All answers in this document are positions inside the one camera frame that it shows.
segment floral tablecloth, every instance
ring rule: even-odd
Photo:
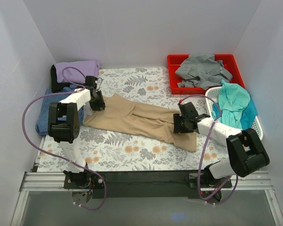
[[[184,95],[172,95],[166,68],[133,68],[100,70],[100,86],[106,97],[118,93],[132,101],[144,102],[169,109],[177,109]],[[206,113],[205,99],[190,98],[199,114]],[[88,167],[95,171],[132,170],[194,170],[198,168],[206,137],[197,135],[197,151],[187,152],[171,144],[143,136],[133,136],[81,126],[80,150]],[[43,148],[63,155],[53,138],[46,136]],[[226,147],[210,140],[203,168],[227,158]],[[38,172],[62,172],[67,169],[64,160],[41,154]]]

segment tan garment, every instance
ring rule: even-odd
[[[84,126],[105,129],[132,135],[143,135],[166,143],[174,144],[189,152],[196,151],[196,134],[174,134],[173,114],[159,106],[133,102],[118,94],[104,97],[104,111],[93,112],[83,122]]]

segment purple towel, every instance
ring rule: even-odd
[[[99,77],[100,63],[97,60],[87,60],[87,61],[76,61],[71,63],[58,63],[56,65],[57,69],[57,82],[68,82],[62,76],[62,70],[66,67],[75,67],[79,69],[85,76]],[[64,76],[71,82],[76,82],[80,84],[85,83],[84,77],[74,69],[66,69],[64,71]]]

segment gray garment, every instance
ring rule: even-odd
[[[215,61],[214,54],[190,54],[175,72],[183,78],[178,87],[207,89],[221,86],[221,80],[230,82],[232,74],[223,67],[222,60]]]

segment brown fabric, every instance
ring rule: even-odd
[[[84,126],[105,129],[132,135],[143,135],[166,143],[174,144],[189,152],[196,151],[196,134],[174,134],[173,114],[159,106],[133,102],[118,94],[105,97],[104,111],[93,112],[83,122]]]

